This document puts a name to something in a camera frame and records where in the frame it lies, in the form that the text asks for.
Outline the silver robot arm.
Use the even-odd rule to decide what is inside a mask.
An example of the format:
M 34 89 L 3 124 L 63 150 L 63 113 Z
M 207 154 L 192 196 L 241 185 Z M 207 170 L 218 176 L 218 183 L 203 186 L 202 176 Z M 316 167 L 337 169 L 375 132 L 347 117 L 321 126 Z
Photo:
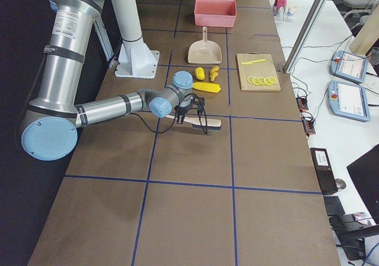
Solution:
M 80 127 L 142 109 L 159 118 L 175 112 L 180 119 L 194 102 L 192 76 L 180 71 L 162 91 L 141 89 L 106 100 L 74 103 L 92 30 L 96 30 L 105 55 L 112 54 L 101 19 L 104 1 L 50 0 L 56 17 L 44 48 L 41 87 L 37 98 L 28 103 L 20 128 L 23 149 L 36 159 L 54 161 L 69 154 Z M 150 50 L 143 40 L 136 0 L 111 2 L 122 38 L 117 75 L 154 78 L 159 52 Z

